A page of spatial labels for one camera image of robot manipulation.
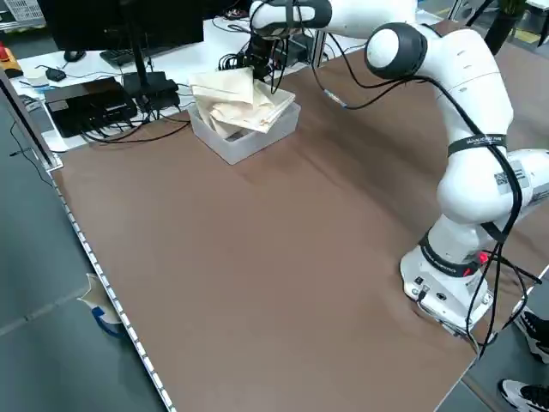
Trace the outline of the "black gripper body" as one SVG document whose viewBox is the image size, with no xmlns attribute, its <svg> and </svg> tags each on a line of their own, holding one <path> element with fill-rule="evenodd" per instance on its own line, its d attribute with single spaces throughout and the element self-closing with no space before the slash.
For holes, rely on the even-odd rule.
<svg viewBox="0 0 549 412">
<path fill-rule="evenodd" d="M 274 45 L 274 40 L 251 37 L 244 53 L 244 64 L 250 67 L 268 66 Z"/>
</svg>

